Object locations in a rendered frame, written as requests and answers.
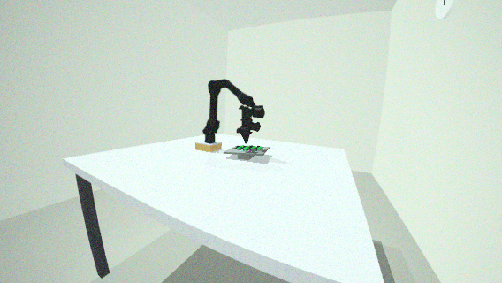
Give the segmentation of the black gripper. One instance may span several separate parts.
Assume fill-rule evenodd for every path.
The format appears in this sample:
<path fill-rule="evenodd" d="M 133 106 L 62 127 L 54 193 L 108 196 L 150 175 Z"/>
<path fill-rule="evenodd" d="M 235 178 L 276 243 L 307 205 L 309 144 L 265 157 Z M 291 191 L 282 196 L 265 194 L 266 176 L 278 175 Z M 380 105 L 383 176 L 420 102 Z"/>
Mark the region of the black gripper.
<path fill-rule="evenodd" d="M 250 130 L 253 130 L 253 129 L 248 129 L 248 125 L 249 125 L 249 122 L 252 122 L 252 118 L 242 118 L 240 121 L 242 121 L 241 123 L 241 127 L 237 128 L 236 129 L 236 133 L 238 134 L 241 134 L 244 142 L 247 144 L 248 143 L 248 139 L 249 139 L 249 135 L 253 132 L 251 132 Z"/>

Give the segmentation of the grey switch panel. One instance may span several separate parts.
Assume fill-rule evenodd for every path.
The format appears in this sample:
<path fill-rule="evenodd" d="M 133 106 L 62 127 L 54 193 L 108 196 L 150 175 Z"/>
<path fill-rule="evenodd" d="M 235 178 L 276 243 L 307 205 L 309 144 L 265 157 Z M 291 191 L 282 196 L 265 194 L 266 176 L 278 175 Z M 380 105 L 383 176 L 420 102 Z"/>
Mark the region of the grey switch panel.
<path fill-rule="evenodd" d="M 253 156 L 263 156 L 270 147 L 262 147 L 262 146 L 234 146 L 226 151 L 224 154 L 233 154 L 238 155 L 238 159 L 250 160 Z"/>

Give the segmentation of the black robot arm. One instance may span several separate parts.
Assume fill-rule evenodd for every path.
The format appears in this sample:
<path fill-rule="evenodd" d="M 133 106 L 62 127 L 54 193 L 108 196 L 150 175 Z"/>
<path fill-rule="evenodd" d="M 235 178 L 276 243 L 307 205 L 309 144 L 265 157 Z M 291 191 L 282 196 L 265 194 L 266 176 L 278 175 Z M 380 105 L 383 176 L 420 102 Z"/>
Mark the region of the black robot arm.
<path fill-rule="evenodd" d="M 227 79 L 210 81 L 208 84 L 209 93 L 210 93 L 210 111 L 209 111 L 209 120 L 207 121 L 207 126 L 203 129 L 203 133 L 205 134 L 206 143 L 214 143 L 216 142 L 215 133 L 217 132 L 220 121 L 217 120 L 217 99 L 221 92 L 222 88 L 227 88 L 230 92 L 232 92 L 238 100 L 241 102 L 239 109 L 242 110 L 243 118 L 263 118 L 265 115 L 265 111 L 263 105 L 256 105 L 254 102 L 254 98 L 252 96 L 248 96 L 242 93 L 238 88 L 236 88 L 230 81 Z M 252 108 L 249 108 L 252 107 Z M 256 132 L 260 130 L 260 122 L 254 123 L 253 120 L 249 122 L 248 129 L 253 129 Z"/>

